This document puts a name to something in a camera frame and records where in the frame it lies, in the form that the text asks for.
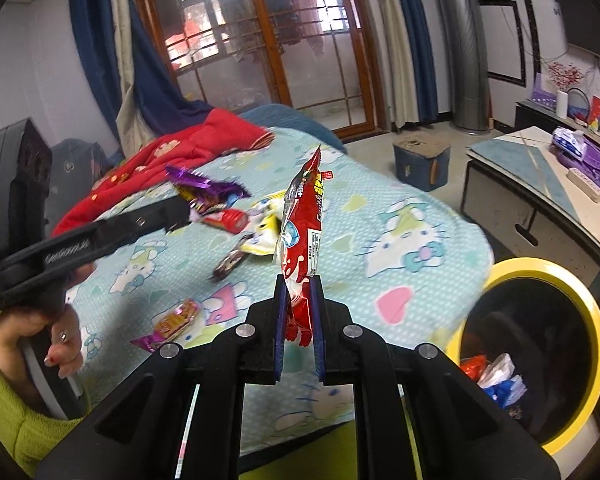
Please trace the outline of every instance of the person's hand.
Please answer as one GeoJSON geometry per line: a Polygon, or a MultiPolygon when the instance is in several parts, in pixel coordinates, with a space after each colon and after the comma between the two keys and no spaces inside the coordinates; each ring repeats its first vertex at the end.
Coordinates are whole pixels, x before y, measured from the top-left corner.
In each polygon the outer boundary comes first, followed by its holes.
{"type": "MultiPolygon", "coordinates": [[[[94,265],[88,264],[74,272],[69,287],[86,280],[94,265]]],[[[80,325],[73,307],[67,305],[62,315],[50,319],[27,306],[8,308],[0,313],[0,372],[12,389],[32,408],[41,405],[40,393],[30,380],[24,358],[18,347],[21,337],[30,337],[50,325],[51,346],[45,365],[58,366],[58,376],[65,378],[82,367],[80,325]]]]}

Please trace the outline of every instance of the box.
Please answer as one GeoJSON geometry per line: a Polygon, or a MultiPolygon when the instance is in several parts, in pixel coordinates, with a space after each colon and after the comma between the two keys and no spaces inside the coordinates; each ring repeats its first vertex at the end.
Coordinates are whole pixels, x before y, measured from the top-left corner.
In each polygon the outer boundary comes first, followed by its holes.
{"type": "Polygon", "coordinates": [[[395,176],[423,191],[448,181],[451,145],[432,134],[415,132],[394,140],[395,176]]]}

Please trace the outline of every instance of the metal pipe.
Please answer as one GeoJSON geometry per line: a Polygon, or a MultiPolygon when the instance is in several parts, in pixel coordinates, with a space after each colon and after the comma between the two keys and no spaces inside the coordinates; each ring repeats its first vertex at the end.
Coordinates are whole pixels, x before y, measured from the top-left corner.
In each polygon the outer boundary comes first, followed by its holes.
{"type": "Polygon", "coordinates": [[[451,71],[452,122],[471,133],[489,130],[487,46],[478,0],[440,0],[451,71]]]}

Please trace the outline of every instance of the green sleeve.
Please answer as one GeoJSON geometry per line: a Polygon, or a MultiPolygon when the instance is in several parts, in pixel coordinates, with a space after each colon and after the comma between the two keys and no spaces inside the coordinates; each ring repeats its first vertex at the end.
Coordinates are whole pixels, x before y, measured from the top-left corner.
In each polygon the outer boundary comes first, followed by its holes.
{"type": "Polygon", "coordinates": [[[0,441],[29,476],[78,422],[55,420],[30,409],[0,373],[0,441]]]}

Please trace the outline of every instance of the blanket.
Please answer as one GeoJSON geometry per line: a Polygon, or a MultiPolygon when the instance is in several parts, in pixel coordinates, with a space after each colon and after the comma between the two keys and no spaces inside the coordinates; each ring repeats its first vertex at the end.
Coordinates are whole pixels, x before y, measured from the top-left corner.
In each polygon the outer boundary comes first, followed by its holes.
{"type": "MultiPolygon", "coordinates": [[[[206,164],[211,178],[235,178],[253,195],[285,189],[316,147],[315,138],[273,128],[275,140],[257,152],[206,164]]],[[[441,348],[482,291],[491,251],[478,226],[431,195],[388,179],[342,152],[322,147],[324,185],[318,272],[324,295],[346,304],[354,322],[400,346],[431,341],[441,348]]],[[[136,193],[103,218],[173,196],[170,183],[136,193]]],[[[211,341],[244,322],[249,307],[269,298],[280,266],[250,256],[221,282],[213,268],[239,235],[195,223],[154,232],[98,261],[89,279],[68,293],[80,316],[85,366],[80,372],[94,403],[102,400],[148,353],[130,341],[151,333],[165,311],[185,298],[203,316],[177,340],[184,348],[211,341]]],[[[353,418],[352,388],[325,387],[315,375],[313,348],[285,345],[282,381],[249,384],[244,393],[243,453],[353,418]]]]}
{"type": "Polygon", "coordinates": [[[264,148],[272,140],[272,133],[215,108],[204,123],[155,139],[107,175],[62,218],[52,235],[93,222],[127,196],[163,183],[167,164],[198,168],[221,155],[264,148]]]}

